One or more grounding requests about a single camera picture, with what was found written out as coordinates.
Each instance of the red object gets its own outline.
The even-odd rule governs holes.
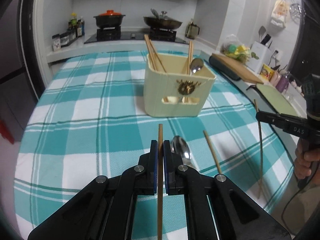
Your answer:
[[[108,10],[105,13],[99,14],[99,16],[104,16],[104,15],[121,15],[121,13],[116,13],[114,10]]]
[[[11,144],[14,144],[14,138],[3,121],[0,121],[0,134],[4,139],[7,139]]]

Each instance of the white countertop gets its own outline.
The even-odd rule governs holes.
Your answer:
[[[84,37],[78,38],[74,43],[68,47],[61,48],[57,51],[51,51],[47,54],[47,62],[52,63],[54,61],[63,60],[71,57],[77,57],[94,52],[111,52],[111,51],[124,51],[132,50],[132,44],[134,44],[135,50],[147,50],[145,41],[128,40],[128,41],[99,41],[93,43],[84,44],[93,34],[86,34]],[[186,41],[189,39],[185,37],[179,37]],[[175,42],[167,41],[153,41],[156,45],[157,50],[178,50],[181,52],[188,53],[188,45]],[[208,55],[211,55],[215,49],[194,40],[194,50],[195,53],[203,51]]]

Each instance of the gold emblem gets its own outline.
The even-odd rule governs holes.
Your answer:
[[[200,86],[201,83],[194,83],[193,81],[179,81],[177,80],[177,83],[179,83],[178,92],[180,95],[187,96],[193,93],[195,91],[196,87]]]

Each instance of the electrical outlet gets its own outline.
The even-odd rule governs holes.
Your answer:
[[[274,52],[274,55],[272,57],[274,59],[277,58],[277,61],[280,61],[283,56],[283,51],[278,48],[275,48],[275,50],[273,52]]]

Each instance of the human hand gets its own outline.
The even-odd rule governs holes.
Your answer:
[[[304,139],[299,139],[296,156],[297,158],[294,161],[294,173],[298,179],[305,179],[311,175],[310,165],[311,162],[320,160],[320,148],[314,149],[311,151],[306,151],[303,155],[303,149],[308,147],[308,142]],[[312,179],[312,182],[316,185],[320,185],[320,171],[318,170],[315,176]]]

